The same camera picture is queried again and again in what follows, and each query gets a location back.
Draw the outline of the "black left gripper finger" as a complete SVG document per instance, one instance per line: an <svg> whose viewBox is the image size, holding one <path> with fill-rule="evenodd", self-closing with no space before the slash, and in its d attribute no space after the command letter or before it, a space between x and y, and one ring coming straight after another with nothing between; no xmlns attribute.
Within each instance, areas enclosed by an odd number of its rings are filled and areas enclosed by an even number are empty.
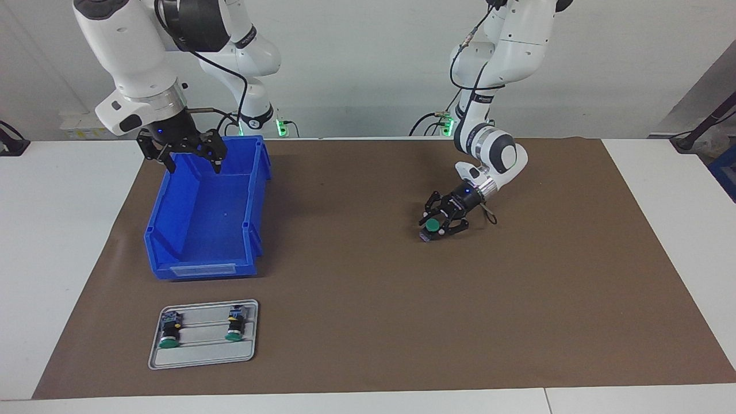
<svg viewBox="0 0 736 414"><path fill-rule="evenodd" d="M425 203L426 217L434 217L439 214L443 214L445 217L450 217L454 212L455 205L453 204L453 196L451 193L447 195L433 193Z"/></svg>
<svg viewBox="0 0 736 414"><path fill-rule="evenodd" d="M465 218L455 220L448 219L438 225L434 234L438 237L452 236L467 230L469 227L470 223Z"/></svg>

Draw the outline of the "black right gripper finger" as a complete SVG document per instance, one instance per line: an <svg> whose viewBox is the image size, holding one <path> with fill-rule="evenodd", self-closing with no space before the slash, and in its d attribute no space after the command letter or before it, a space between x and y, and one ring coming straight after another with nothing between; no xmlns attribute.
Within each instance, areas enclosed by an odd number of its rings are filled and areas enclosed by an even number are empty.
<svg viewBox="0 0 736 414"><path fill-rule="evenodd" d="M223 161L227 157L228 147L216 129L208 129L198 136L197 156L207 160L216 175L221 173Z"/></svg>
<svg viewBox="0 0 736 414"><path fill-rule="evenodd" d="M145 160L153 160L153 162L160 163L170 174L175 173L176 165L173 157L169 153L168 146L155 144L154 137L150 134L150 131L139 131L137 134L137 145L139 145Z"/></svg>

